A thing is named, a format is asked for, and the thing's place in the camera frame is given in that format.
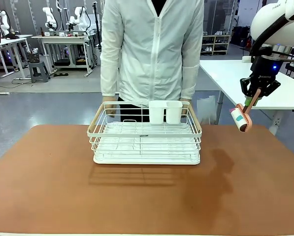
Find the person's right hand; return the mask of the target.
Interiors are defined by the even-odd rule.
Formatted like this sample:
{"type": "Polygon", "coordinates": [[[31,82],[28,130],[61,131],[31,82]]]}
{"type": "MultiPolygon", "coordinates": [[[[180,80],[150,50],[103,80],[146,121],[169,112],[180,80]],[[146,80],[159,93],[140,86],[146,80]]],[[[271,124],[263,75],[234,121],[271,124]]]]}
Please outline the person's right hand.
{"type": "Polygon", "coordinates": [[[116,105],[114,104],[116,101],[116,97],[104,96],[102,101],[103,103],[105,103],[105,113],[111,117],[114,117],[116,114],[116,105]]]}

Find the person's left hand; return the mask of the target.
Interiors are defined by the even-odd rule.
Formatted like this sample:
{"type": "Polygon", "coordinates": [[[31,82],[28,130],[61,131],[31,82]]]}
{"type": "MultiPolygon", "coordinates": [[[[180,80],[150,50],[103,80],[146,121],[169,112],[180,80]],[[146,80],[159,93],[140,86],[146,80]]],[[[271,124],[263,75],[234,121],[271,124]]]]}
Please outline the person's left hand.
{"type": "Polygon", "coordinates": [[[192,105],[192,101],[189,99],[181,98],[180,101],[182,102],[182,116],[185,117],[188,114],[189,107],[192,105]]]}

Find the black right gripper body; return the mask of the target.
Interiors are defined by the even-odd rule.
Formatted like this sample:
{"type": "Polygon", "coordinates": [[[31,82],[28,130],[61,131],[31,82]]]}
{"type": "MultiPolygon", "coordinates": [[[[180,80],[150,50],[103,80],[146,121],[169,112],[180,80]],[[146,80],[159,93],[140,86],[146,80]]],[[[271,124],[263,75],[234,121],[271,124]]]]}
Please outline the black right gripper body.
{"type": "Polygon", "coordinates": [[[282,64],[282,60],[269,56],[262,55],[255,57],[251,66],[250,89],[263,89],[272,82],[277,81],[276,75],[281,69],[282,64]]]}

